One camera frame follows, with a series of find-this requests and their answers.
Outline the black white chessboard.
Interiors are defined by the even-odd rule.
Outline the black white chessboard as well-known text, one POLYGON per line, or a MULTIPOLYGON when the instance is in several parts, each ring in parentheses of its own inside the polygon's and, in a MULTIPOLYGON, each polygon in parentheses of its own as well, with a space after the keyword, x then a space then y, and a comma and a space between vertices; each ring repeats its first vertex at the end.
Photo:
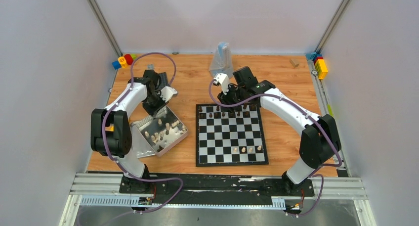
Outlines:
POLYGON ((244 104, 231 113, 216 104, 196 105, 197 167, 268 163, 259 106, 244 104))

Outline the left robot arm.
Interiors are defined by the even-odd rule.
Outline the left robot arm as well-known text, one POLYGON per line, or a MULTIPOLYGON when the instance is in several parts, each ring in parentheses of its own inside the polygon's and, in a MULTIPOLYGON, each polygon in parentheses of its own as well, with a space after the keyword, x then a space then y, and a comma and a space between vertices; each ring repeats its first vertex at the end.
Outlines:
POLYGON ((129 118, 140 104, 154 117, 177 94, 161 73, 146 70, 142 77, 131 77, 117 100, 91 113, 91 149, 114 161, 140 193, 151 188, 151 179, 147 166, 134 153, 129 118))

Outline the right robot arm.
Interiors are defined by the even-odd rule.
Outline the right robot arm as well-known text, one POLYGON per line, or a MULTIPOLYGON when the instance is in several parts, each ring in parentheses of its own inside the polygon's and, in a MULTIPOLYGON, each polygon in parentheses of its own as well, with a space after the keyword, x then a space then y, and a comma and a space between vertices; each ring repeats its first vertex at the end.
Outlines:
POLYGON ((295 195, 302 182, 314 175, 327 161, 335 156, 342 165, 339 154, 341 142, 336 121, 330 114, 313 113, 286 97, 268 80, 258 81, 250 67, 233 72, 235 83, 224 73, 216 74, 209 87, 221 87, 221 92, 211 99, 219 106, 232 112, 244 104, 256 104, 285 121, 300 136, 299 158, 283 173, 283 191, 295 195))

